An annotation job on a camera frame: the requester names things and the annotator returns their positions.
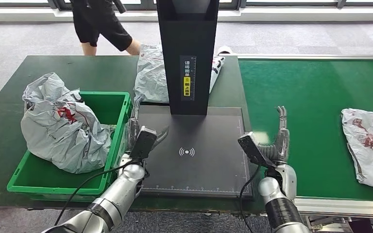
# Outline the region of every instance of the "gray plastic mailer bag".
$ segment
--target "gray plastic mailer bag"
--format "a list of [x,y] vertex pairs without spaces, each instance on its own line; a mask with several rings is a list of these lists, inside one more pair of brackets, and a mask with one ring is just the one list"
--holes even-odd
[[354,161],[356,179],[373,186],[373,112],[342,110],[342,128]]
[[[214,56],[212,60],[209,93],[215,85],[225,57]],[[169,103],[164,56],[160,45],[142,45],[139,52],[134,91],[136,96],[144,95],[144,101]]]
[[22,99],[21,129],[31,153],[70,173],[105,166],[110,128],[81,101],[79,89],[69,91],[58,75],[49,73],[29,84]]

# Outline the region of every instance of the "black shorts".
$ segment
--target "black shorts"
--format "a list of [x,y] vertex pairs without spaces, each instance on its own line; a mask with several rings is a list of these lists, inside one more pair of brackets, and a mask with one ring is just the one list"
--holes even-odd
[[72,3],[73,24],[81,43],[96,47],[102,34],[119,51],[126,50],[132,37],[115,16],[112,0],[74,0]]

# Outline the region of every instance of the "black cable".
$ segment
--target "black cable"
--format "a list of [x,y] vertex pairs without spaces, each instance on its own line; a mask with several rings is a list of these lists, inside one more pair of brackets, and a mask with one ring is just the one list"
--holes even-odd
[[95,174],[95,175],[89,177],[88,179],[86,179],[84,182],[82,182],[82,183],[81,183],[81,184],[80,184],[80,185],[75,189],[75,191],[70,195],[70,197],[68,198],[67,202],[65,202],[65,205],[64,205],[64,207],[62,208],[62,211],[61,211],[61,213],[59,214],[58,219],[57,219],[56,222],[55,222],[55,226],[58,225],[59,220],[61,220],[61,217],[62,217],[62,215],[64,214],[64,212],[65,212],[65,210],[66,210],[68,204],[69,204],[70,201],[72,200],[73,196],[74,196],[74,195],[79,191],[79,189],[81,189],[82,186],[84,186],[88,181],[94,179],[94,178],[97,177],[97,176],[100,176],[100,175],[103,175],[103,174],[105,174],[105,173],[109,173],[109,172],[113,172],[113,171],[119,170],[119,169],[121,169],[121,168],[124,168],[124,167],[130,165],[130,164],[135,164],[135,163],[136,163],[136,162],[129,162],[129,163],[124,164],[124,165],[122,165],[122,166],[119,166],[119,167],[117,167],[117,168],[113,168],[113,169],[110,169],[110,170],[107,170],[107,171],[103,171],[103,172],[97,173],[97,174]]
[[241,213],[241,216],[242,218],[244,219],[244,222],[245,222],[245,225],[247,225],[248,229],[250,230],[251,233],[254,233],[250,227],[250,225],[248,224],[247,220],[245,219],[245,216],[244,216],[244,212],[242,211],[242,193],[244,192],[244,189],[246,186],[249,185],[249,183],[255,178],[256,174],[258,173],[259,169],[261,168],[261,166],[258,166],[255,170],[255,172],[253,173],[253,175],[250,177],[250,179],[244,184],[244,186],[242,187],[241,191],[239,192],[239,211]]

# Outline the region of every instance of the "green plastic crate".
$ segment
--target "green plastic crate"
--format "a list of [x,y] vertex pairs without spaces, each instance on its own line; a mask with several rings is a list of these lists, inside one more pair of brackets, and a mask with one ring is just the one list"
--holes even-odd
[[[111,149],[105,167],[89,173],[72,174],[60,170],[51,162],[38,158],[27,150],[6,187],[9,192],[22,193],[33,200],[65,201],[87,178],[109,170],[115,164],[124,125],[132,110],[129,93],[81,91],[80,95],[102,124],[117,125],[115,133],[111,135]],[[108,173],[92,179],[72,200],[93,201],[110,184],[111,176],[112,174]]]

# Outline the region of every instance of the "leg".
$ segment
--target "leg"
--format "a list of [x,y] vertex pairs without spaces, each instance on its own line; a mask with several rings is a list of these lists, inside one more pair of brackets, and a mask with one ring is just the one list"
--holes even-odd
[[88,0],[91,14],[87,19],[119,51],[138,55],[140,43],[133,40],[115,16],[112,0]]
[[71,1],[73,25],[81,42],[84,55],[96,55],[99,32],[87,20],[88,8],[85,1]]
[[129,45],[126,51],[130,55],[139,55],[140,47],[141,47],[141,43],[137,40],[132,39],[132,43]]
[[81,46],[82,46],[82,50],[84,51],[84,55],[92,55],[92,56],[96,55],[97,47],[91,46],[91,43],[89,42],[81,43]]

